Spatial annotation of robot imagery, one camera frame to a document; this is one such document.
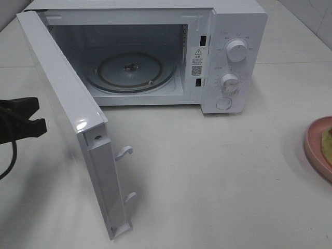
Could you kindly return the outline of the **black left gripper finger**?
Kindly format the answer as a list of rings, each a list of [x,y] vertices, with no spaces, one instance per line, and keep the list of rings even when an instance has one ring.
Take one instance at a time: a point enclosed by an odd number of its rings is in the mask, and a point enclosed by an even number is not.
[[[37,97],[1,100],[1,113],[17,120],[29,120],[38,110]]]
[[[44,118],[36,120],[1,118],[1,144],[29,137],[40,137],[46,132]]]

